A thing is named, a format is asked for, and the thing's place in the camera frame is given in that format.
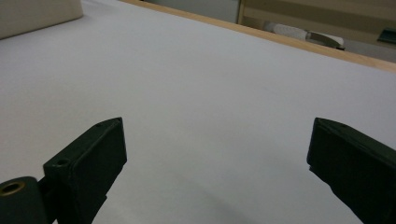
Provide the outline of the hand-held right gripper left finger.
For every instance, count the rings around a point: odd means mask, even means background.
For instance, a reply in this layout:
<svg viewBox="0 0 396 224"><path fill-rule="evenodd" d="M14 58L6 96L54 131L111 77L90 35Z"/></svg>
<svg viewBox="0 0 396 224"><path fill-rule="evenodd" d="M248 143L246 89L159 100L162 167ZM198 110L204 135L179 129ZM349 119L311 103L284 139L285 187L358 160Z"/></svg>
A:
<svg viewBox="0 0 396 224"><path fill-rule="evenodd" d="M59 224L92 224L126 162L122 119L93 125L43 165L50 217Z"/></svg>

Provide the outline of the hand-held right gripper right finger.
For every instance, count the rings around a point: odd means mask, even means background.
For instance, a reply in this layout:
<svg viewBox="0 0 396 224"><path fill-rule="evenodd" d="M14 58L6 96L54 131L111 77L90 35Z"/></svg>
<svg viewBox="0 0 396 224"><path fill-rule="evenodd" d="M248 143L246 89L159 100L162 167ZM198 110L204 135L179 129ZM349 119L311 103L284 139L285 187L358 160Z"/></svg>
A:
<svg viewBox="0 0 396 224"><path fill-rule="evenodd" d="M306 161L364 224L396 224L396 150L343 123L316 118Z"/></svg>

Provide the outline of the grey flat object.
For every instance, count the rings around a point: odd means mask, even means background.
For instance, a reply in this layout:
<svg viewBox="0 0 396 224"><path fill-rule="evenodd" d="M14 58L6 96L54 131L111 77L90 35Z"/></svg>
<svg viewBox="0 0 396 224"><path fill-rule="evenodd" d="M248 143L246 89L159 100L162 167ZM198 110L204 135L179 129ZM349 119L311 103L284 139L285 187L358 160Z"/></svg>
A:
<svg viewBox="0 0 396 224"><path fill-rule="evenodd" d="M325 35L321 33L308 32L305 36L308 42L319 44L321 46L344 50L344 39L337 36Z"/></svg>

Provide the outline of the dark green object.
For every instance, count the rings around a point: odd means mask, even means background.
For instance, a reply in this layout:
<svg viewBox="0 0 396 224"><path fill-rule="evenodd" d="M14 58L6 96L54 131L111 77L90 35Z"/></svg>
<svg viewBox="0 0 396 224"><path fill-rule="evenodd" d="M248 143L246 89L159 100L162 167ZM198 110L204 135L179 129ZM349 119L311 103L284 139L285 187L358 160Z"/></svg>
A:
<svg viewBox="0 0 396 224"><path fill-rule="evenodd" d="M395 44L396 45L396 29L393 28L385 28L378 39L379 42Z"/></svg>

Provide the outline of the white textured roll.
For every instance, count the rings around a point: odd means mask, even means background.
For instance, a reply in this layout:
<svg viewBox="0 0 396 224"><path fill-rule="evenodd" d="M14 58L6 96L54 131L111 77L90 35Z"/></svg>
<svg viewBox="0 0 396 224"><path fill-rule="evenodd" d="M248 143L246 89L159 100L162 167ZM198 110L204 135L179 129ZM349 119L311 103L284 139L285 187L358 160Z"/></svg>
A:
<svg viewBox="0 0 396 224"><path fill-rule="evenodd" d="M269 21L264 24L263 30L299 40L306 40L310 37L310 34L306 30Z"/></svg>

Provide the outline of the light wooden furniture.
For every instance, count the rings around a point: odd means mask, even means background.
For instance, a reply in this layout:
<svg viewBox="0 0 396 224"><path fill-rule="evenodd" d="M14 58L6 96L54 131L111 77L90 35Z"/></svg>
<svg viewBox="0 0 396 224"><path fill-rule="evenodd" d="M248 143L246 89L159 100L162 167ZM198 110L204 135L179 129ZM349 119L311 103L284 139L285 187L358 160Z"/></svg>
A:
<svg viewBox="0 0 396 224"><path fill-rule="evenodd" d="M396 29L396 0L240 0L239 24L259 29L267 21L396 49L377 40Z"/></svg>

